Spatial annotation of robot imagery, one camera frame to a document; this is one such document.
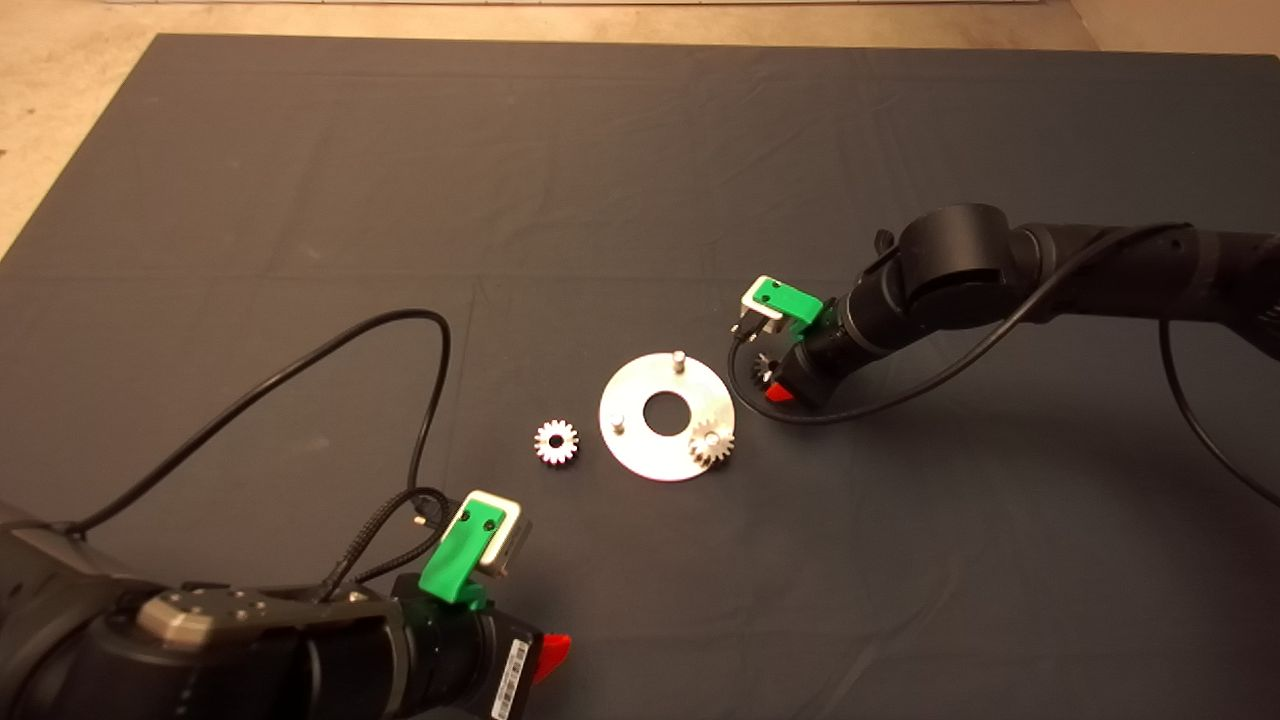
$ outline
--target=center hole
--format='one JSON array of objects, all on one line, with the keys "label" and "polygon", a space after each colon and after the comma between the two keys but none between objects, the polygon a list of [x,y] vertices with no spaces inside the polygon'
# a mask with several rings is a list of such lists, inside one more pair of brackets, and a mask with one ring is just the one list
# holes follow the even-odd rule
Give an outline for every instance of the center hole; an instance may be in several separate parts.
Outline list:
[{"label": "center hole", "polygon": [[673,392],[659,392],[644,404],[644,421],[660,436],[675,436],[689,427],[689,404]]}]

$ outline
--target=metal disc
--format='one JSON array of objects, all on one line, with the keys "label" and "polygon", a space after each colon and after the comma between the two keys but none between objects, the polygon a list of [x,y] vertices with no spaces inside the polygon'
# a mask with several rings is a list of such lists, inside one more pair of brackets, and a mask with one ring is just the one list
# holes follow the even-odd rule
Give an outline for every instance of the metal disc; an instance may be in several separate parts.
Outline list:
[{"label": "metal disc", "polygon": [[[684,370],[677,372],[682,365]],[[689,405],[689,425],[673,436],[658,434],[644,419],[644,406],[671,392]],[[733,433],[733,401],[719,375],[684,352],[655,352],[627,363],[600,396],[600,436],[613,456],[632,473],[659,482],[687,480],[705,471],[689,451],[690,428],[712,421]]]}]

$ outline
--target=green 3d-printed part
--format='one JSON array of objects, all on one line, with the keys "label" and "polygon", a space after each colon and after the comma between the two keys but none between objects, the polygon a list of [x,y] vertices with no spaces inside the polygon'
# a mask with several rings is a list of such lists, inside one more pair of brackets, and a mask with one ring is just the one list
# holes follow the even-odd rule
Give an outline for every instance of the green 3d-printed part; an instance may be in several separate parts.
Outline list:
[{"label": "green 3d-printed part", "polygon": [[808,292],[773,278],[760,283],[751,299],[791,318],[791,332],[796,336],[804,333],[805,328],[818,319],[823,305],[822,300]]},{"label": "green 3d-printed part", "polygon": [[444,602],[465,603],[472,610],[481,610],[488,597],[484,585],[470,579],[471,571],[506,518],[507,512],[493,505],[479,500],[467,502],[453,523],[453,529],[444,536],[435,555],[422,568],[417,587]]}]

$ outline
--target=spur gear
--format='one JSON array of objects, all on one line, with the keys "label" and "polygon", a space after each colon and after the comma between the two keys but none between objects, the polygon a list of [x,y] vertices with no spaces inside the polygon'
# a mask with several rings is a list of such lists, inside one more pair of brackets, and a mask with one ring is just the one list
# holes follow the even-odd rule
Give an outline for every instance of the spur gear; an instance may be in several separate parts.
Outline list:
[{"label": "spur gear", "polygon": [[751,379],[755,380],[755,387],[759,389],[768,389],[768,387],[773,384],[773,372],[777,369],[777,360],[763,352],[756,355],[755,360],[751,363]]},{"label": "spur gear", "polygon": [[577,430],[564,420],[548,420],[534,436],[534,452],[548,465],[563,465],[577,455]]},{"label": "spur gear", "polygon": [[709,420],[694,425],[689,434],[689,454],[703,468],[723,462],[733,451],[733,433]]}]

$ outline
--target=barcode label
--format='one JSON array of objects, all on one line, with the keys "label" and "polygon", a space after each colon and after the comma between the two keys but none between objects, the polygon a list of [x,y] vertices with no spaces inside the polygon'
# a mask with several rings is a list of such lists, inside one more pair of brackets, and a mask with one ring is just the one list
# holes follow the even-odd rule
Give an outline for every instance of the barcode label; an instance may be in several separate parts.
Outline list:
[{"label": "barcode label", "polygon": [[516,689],[520,687],[520,675],[525,670],[525,659],[529,657],[529,643],[525,641],[511,641],[511,652],[507,653],[507,669],[502,671],[502,683],[498,685],[498,697],[493,698],[493,720],[507,720],[511,715],[511,703],[516,702]]}]

